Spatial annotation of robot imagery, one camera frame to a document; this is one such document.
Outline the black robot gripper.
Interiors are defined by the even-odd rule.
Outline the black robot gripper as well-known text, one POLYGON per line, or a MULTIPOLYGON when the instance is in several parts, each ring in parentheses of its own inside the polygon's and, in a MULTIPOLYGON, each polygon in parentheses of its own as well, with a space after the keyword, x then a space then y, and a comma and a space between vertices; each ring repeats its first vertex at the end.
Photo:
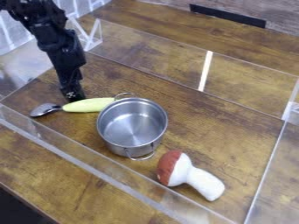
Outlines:
POLYGON ((41 29, 37 46, 47 53, 60 81, 60 92, 68 102, 86 99, 80 85, 80 67, 87 63, 86 54, 74 30, 41 29))

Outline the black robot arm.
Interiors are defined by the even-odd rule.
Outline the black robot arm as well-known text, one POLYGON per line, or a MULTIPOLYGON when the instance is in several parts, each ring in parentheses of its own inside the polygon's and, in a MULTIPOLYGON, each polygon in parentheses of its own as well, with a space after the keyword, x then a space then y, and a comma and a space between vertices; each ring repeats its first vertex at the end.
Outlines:
POLYGON ((0 0, 0 11, 7 11, 35 36, 59 76, 64 98, 70 102, 83 100, 80 67, 87 60, 78 34, 66 28, 68 18, 64 10, 52 0, 0 0))

